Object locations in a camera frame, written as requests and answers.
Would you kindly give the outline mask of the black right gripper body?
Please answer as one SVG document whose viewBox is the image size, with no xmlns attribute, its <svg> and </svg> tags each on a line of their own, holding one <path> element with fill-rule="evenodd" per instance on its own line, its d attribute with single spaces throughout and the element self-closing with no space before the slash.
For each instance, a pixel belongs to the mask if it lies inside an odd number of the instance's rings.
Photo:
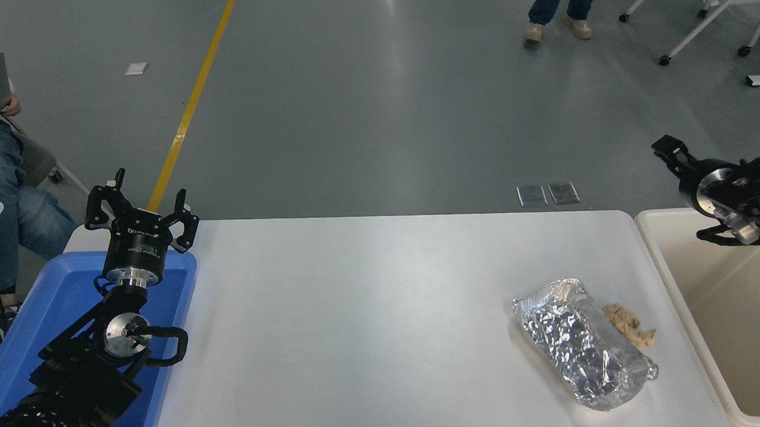
<svg viewBox="0 0 760 427">
<path fill-rule="evenodd" d="M 698 173 L 680 177 L 681 196 L 685 204 L 701 214 L 714 214 L 714 205 L 701 194 L 700 183 L 717 171 L 716 159 L 691 160 L 696 163 Z"/>
</svg>

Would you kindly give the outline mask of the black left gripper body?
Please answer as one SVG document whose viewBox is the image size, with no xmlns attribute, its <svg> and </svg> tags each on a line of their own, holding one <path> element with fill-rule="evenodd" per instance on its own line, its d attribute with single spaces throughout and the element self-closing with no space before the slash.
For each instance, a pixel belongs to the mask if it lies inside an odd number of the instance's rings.
<svg viewBox="0 0 760 427">
<path fill-rule="evenodd" d="M 157 213 L 135 209 L 117 215 L 110 225 L 111 237 L 102 267 L 106 277 L 122 270 L 146 270 L 152 275 L 164 273 L 167 249 L 173 236 L 164 218 Z"/>
</svg>

